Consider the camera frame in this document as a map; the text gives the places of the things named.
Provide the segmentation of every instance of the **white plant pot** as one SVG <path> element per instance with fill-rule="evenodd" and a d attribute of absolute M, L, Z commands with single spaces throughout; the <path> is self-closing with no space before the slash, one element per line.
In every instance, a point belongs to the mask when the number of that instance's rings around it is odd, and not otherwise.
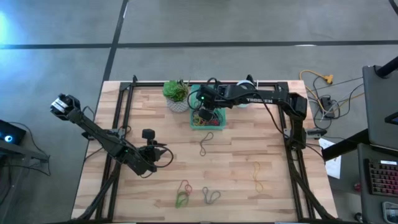
<path fill-rule="evenodd" d="M 166 98 L 166 104 L 167 107 L 176 113 L 182 113 L 184 111 L 186 111 L 188 109 L 188 101 L 187 98 L 185 98 L 183 101 L 181 102 L 174 102 L 168 98 Z"/>

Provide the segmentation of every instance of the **green basket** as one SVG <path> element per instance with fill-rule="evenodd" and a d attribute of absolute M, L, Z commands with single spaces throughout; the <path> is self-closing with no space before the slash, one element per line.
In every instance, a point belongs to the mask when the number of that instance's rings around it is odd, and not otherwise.
<path fill-rule="evenodd" d="M 199 87 L 200 87 L 200 85 L 192 85 L 191 86 L 191 92 L 198 90 Z M 197 94 L 194 93 L 194 94 L 192 94 L 190 96 L 189 103 L 193 107 L 193 105 L 197 104 L 197 102 L 198 102 Z M 191 126 L 191 128 L 195 129 L 195 130 L 222 130 L 222 129 L 224 129 L 225 126 L 226 126 L 225 108 L 215 109 L 215 111 L 217 111 L 223 117 L 223 120 L 221 121 L 219 126 L 194 126 L 193 125 L 193 116 L 192 116 L 193 109 L 190 109 L 189 115 L 190 115 L 190 126 Z"/>

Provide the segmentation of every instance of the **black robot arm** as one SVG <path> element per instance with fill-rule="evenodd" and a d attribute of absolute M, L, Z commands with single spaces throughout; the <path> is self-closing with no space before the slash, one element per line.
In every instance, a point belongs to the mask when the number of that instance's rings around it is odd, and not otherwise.
<path fill-rule="evenodd" d="M 80 109 L 79 100 L 71 95 L 60 94 L 51 104 L 50 110 L 56 117 L 79 125 L 90 136 L 97 139 L 116 162 L 127 164 L 137 175 L 142 175 L 147 170 L 156 172 L 159 166 L 155 165 L 154 162 L 158 161 L 166 151 L 172 153 L 170 149 L 164 147 L 165 144 L 158 144 L 154 140 L 155 132 L 153 130 L 143 130 L 142 137 L 147 138 L 148 145 L 136 148 L 127 140 L 118 136 L 117 133 L 100 128 L 84 115 Z"/>
<path fill-rule="evenodd" d="M 307 99 L 297 93 L 289 93 L 279 85 L 275 90 L 257 90 L 250 83 L 223 85 L 216 81 L 214 86 L 201 85 L 196 98 L 203 106 L 199 116 L 205 120 L 213 117 L 213 110 L 216 108 L 232 108 L 247 103 L 280 105 L 291 120 L 289 145 L 292 149 L 305 148 L 307 137 L 303 120 L 307 117 Z"/>

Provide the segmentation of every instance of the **wooden tabletop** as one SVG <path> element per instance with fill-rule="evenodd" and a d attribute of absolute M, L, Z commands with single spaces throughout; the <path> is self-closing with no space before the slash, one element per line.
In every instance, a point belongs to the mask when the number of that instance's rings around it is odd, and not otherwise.
<path fill-rule="evenodd" d="M 303 81 L 287 82 L 290 92 L 307 97 Z M 119 84 L 104 82 L 95 118 L 95 123 L 104 129 L 112 128 Z M 120 126 L 126 98 L 125 95 Z M 269 108 L 280 125 L 277 107 L 269 105 Z M 202 157 L 199 155 L 199 142 L 209 131 L 191 129 L 189 110 L 184 113 L 171 112 L 166 107 L 161 87 L 135 87 L 129 117 L 132 131 L 126 139 L 135 146 L 143 146 L 146 140 L 141 138 L 142 130 L 151 128 L 156 131 L 155 139 L 167 144 L 175 157 L 171 165 L 159 169 L 147 179 L 137 176 L 128 166 L 122 166 L 114 221 L 297 221 L 282 135 L 276 130 L 264 105 L 250 104 L 247 108 L 227 109 L 226 117 L 227 127 L 222 131 L 212 131 L 214 138 L 203 144 L 207 155 Z M 314 127 L 309 106 L 304 127 Z M 98 142 L 91 142 L 87 154 L 100 147 Z M 322 159 L 310 149 L 304 149 L 303 156 L 312 192 L 326 210 L 336 217 Z M 72 218 L 81 215 L 98 193 L 105 158 L 106 153 L 102 150 L 85 162 Z M 170 156 L 164 154 L 158 164 L 165 164 L 169 159 Z M 252 177 L 254 162 L 261 165 L 257 179 L 264 190 L 259 193 Z M 188 205 L 177 209 L 177 189 L 184 179 L 189 181 L 193 192 Z M 205 204 L 204 187 L 208 187 L 210 192 L 219 190 L 221 197 L 212 205 Z M 300 197 L 307 214 L 302 192 Z M 108 211 L 108 202 L 105 202 L 104 215 Z"/>

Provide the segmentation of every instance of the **succulent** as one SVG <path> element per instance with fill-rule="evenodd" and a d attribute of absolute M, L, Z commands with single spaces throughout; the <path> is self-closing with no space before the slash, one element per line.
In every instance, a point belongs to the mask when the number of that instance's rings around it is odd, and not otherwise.
<path fill-rule="evenodd" d="M 188 92 L 188 85 L 183 80 L 171 80 L 165 82 L 163 86 L 163 95 L 174 102 L 183 101 Z"/>

